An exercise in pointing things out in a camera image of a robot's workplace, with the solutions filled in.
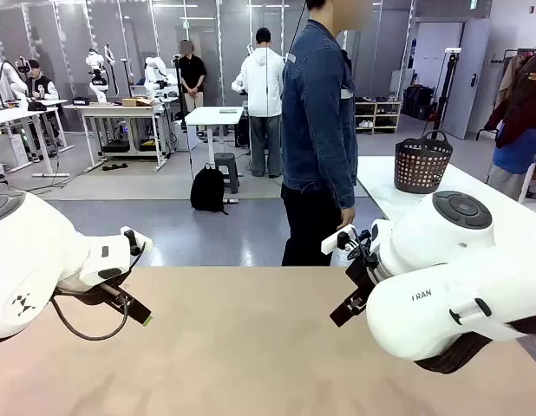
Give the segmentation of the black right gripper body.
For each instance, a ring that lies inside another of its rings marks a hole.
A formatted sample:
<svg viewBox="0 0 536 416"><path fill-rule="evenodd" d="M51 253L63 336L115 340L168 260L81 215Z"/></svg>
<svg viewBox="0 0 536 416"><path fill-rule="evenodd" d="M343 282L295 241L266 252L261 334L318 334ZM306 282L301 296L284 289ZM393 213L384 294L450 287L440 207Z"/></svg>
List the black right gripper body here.
<svg viewBox="0 0 536 416"><path fill-rule="evenodd" d="M374 271L379 265L376 255L359 255L345 271L346 275L356 285L356 289L347 297L348 300L367 300L376 286Z"/></svg>

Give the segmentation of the person's left hand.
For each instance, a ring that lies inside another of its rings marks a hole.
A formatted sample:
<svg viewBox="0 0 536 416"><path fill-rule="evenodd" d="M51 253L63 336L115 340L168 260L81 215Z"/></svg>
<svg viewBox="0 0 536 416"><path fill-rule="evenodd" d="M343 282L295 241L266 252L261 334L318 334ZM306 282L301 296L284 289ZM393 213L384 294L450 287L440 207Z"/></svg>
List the person's left hand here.
<svg viewBox="0 0 536 416"><path fill-rule="evenodd" d="M337 219L339 222L337 223L337 229L341 230L347 225L350 225L354 222L356 216L356 208L354 206L350 208L343 208L339 209L337 211Z"/></svg>

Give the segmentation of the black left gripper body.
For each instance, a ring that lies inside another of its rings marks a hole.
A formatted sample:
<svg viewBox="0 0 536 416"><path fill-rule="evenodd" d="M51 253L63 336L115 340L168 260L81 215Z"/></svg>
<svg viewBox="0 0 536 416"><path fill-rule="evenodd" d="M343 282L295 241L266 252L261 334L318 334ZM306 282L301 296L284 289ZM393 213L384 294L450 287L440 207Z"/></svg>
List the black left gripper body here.
<svg viewBox="0 0 536 416"><path fill-rule="evenodd" d="M120 284L120 278L113 278L99 283L85 292L55 288L55 294L57 296L73 296L88 306L96 306L102 303L113 303L115 306L122 306L123 302L130 302L130 295L120 287Z"/></svg>

